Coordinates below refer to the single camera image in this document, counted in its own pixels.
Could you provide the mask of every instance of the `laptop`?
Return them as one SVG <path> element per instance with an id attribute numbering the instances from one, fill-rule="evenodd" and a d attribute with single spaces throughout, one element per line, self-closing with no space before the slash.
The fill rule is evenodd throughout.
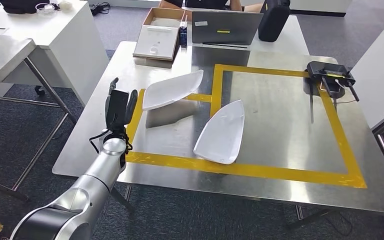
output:
<path id="1" fill-rule="evenodd" d="M 193 11 L 192 43 L 250 45 L 263 14 L 237 11 Z"/>

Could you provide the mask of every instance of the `black bag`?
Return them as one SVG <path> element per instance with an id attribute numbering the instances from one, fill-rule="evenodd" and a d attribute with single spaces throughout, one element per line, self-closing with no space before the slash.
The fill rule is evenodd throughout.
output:
<path id="1" fill-rule="evenodd" d="M 282 32 L 291 10 L 291 0 L 265 0 L 260 13 L 262 20 L 258 27 L 258 38 L 265 42 L 275 42 Z"/>
<path id="2" fill-rule="evenodd" d="M 36 5 L 49 4 L 49 0 L 0 0 L 0 4 L 9 14 L 35 14 Z"/>

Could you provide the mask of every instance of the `yellow tape square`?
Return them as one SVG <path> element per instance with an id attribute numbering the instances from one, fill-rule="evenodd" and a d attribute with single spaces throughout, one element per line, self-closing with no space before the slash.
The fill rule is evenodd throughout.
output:
<path id="1" fill-rule="evenodd" d="M 290 77 L 303 77 L 307 78 L 308 73 L 305 71 L 290 71 L 267 69 L 246 66 L 234 66 L 216 64 L 214 66 L 214 75 L 212 82 L 211 95 L 193 93 L 185 99 L 192 101 L 201 101 L 210 103 L 210 116 L 212 117 L 222 106 L 222 86 L 223 86 L 223 72 L 242 72 L 266 75 L 279 75 Z M 133 113 L 132 121 L 127 126 L 127 135 L 130 141 L 133 142 L 139 121 L 142 116 L 142 103 L 144 100 L 145 90 L 139 91 L 137 104 Z M 126 161 L 129 163 L 148 164 L 162 167 L 181 168 L 196 170 L 208 173 L 230 174 L 246 177 L 256 178 L 270 178 L 290 181 L 300 181 L 307 183 L 317 184 L 330 184 L 343 187 L 354 188 L 367 188 L 364 178 L 361 174 L 358 163 L 354 157 L 353 151 L 347 141 L 341 121 L 335 111 L 331 98 L 324 91 L 319 91 L 327 117 L 332 127 L 334 136 L 338 143 L 339 151 L 344 160 L 348 174 L 323 172 L 323 171 L 309 171 L 300 169 L 290 169 L 283 167 L 264 166 L 255 164 L 242 164 L 233 163 L 230 165 L 219 164 L 204 159 L 171 156 L 144 152 L 130 151 L 126 156 Z"/>

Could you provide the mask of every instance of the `person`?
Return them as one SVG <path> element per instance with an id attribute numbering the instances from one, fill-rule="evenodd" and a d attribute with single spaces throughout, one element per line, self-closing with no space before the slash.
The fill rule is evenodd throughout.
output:
<path id="1" fill-rule="evenodd" d="M 230 5 L 226 6 L 228 0 L 185 0 L 185 7 L 198 9 L 232 10 L 239 12 L 259 13 L 263 3 L 249 6 L 242 6 L 240 0 L 230 0 Z M 159 8 L 182 9 L 183 0 L 161 0 Z M 192 21 L 192 12 L 186 11 L 187 20 Z"/>

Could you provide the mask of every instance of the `cardboard box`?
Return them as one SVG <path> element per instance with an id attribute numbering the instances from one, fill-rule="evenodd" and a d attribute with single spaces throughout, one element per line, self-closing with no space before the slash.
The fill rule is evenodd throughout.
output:
<path id="1" fill-rule="evenodd" d="M 179 27 L 184 10 L 153 7 L 143 22 L 133 56 L 172 61 L 179 47 Z"/>

